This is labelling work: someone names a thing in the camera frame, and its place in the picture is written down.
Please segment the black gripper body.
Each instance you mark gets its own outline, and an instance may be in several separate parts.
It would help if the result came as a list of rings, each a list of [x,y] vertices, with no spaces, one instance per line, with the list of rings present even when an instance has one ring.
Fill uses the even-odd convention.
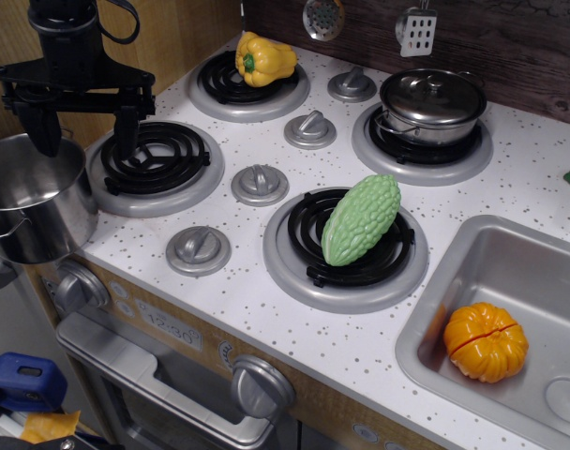
[[[149,72],[102,54],[90,64],[45,58],[0,66],[3,103],[27,123],[53,119],[58,112],[108,113],[133,110],[143,120],[155,113]]]

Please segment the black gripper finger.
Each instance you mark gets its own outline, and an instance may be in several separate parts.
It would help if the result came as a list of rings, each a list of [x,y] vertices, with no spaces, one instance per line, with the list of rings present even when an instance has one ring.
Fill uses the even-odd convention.
[[[121,106],[114,112],[114,136],[120,160],[130,158],[139,139],[140,113],[135,105]]]
[[[56,112],[20,104],[18,117],[39,153],[55,158],[61,142],[61,128]]]

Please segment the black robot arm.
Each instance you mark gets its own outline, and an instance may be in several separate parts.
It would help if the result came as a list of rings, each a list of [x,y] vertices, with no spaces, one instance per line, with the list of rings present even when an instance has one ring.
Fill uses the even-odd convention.
[[[156,111],[153,74],[106,54],[109,32],[94,1],[32,1],[28,20],[39,36],[39,59],[0,66],[3,103],[43,155],[62,138],[57,114],[107,113],[115,118],[118,157],[136,151],[142,120]]]

